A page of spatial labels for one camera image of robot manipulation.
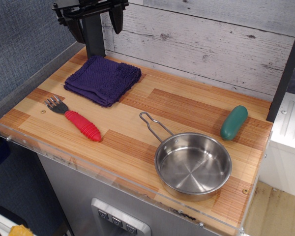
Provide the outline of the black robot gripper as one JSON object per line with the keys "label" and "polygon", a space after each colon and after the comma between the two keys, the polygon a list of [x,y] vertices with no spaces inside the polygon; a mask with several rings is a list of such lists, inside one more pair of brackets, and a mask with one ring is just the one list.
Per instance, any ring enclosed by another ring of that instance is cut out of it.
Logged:
{"label": "black robot gripper", "polygon": [[51,8],[59,19],[65,19],[66,26],[77,42],[84,44],[84,33],[79,20],[108,12],[116,34],[122,31],[123,11],[129,5],[127,0],[55,0]]}

